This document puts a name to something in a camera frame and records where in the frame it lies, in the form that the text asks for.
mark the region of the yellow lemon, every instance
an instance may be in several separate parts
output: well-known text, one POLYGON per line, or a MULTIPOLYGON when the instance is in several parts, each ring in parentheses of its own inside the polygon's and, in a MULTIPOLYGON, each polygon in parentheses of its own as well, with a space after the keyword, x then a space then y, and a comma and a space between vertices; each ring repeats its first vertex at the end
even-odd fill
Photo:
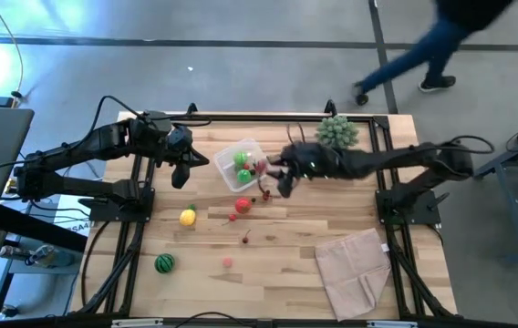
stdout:
POLYGON ((193 210, 183 210, 180 214, 180 224, 184 226, 193 225, 196 220, 196 213, 193 210))

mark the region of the person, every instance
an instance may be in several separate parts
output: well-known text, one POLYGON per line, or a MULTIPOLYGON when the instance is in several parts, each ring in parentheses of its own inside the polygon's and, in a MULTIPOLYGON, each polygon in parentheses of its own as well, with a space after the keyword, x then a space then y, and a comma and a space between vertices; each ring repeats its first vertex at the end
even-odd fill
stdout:
POLYGON ((451 55, 468 36, 496 20, 513 0, 436 0, 436 3, 437 22, 410 51, 353 85, 353 97, 358 105, 368 102, 368 91, 425 62, 429 62, 429 70, 419 84, 421 92, 455 85, 456 77, 442 74, 451 55))

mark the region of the blue jeans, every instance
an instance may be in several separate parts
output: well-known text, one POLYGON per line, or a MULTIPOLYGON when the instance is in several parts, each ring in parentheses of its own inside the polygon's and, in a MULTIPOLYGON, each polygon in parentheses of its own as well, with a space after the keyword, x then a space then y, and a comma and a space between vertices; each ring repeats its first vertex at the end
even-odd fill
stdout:
POLYGON ((362 93, 367 93, 425 62, 430 63, 426 81, 429 84, 438 83, 451 55, 470 34, 471 32, 438 14, 437 23, 409 52, 382 66, 362 81, 362 93))

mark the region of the gray floor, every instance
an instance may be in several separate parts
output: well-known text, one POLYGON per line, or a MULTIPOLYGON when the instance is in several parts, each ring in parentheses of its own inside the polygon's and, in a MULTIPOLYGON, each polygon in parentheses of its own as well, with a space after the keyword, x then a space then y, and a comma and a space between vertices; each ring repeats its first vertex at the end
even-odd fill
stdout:
MULTIPOLYGON (((414 42, 433 17, 430 0, 378 0, 384 38, 414 42)), ((19 36, 75 36, 172 40, 374 42, 367 0, 0 0, 0 10, 19 36)), ((0 24, 0 36, 5 36, 0 24)), ((518 45, 518 7, 469 43, 518 45)), ((21 46, 22 91, 36 111, 24 151, 80 138, 98 99, 115 95, 136 109, 312 111, 332 97, 342 112, 386 113, 382 87, 357 108, 349 83, 378 67, 375 49, 21 46)), ((400 51, 389 51, 388 57, 400 51)), ((14 88, 18 64, 10 45, 0 45, 0 94, 14 88)), ((421 67, 393 82, 399 113, 412 114, 422 141, 460 134, 483 136, 503 149, 518 131, 518 52, 459 52, 447 71, 459 84, 421 95, 421 67)), ((100 123, 117 116, 107 105, 100 123)), ((490 156, 475 156, 476 166, 490 156)), ((104 166, 98 165, 102 172, 104 166)), ((73 175, 89 177, 83 166, 73 175)), ((472 319, 518 323, 518 265, 502 256, 516 252, 513 227, 494 177, 447 183, 440 205, 445 252, 460 314, 472 319)), ((22 277, 10 291, 32 285, 22 277)), ((61 292, 50 310, 28 306, 27 316, 64 310, 71 280, 46 278, 61 292)))

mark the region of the black jacket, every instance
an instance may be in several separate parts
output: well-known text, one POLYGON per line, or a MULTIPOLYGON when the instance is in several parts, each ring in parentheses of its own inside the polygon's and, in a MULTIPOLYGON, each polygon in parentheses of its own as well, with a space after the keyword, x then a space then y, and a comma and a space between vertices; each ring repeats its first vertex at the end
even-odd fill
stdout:
POLYGON ((488 27, 513 0, 437 0, 442 15, 475 32, 488 27))

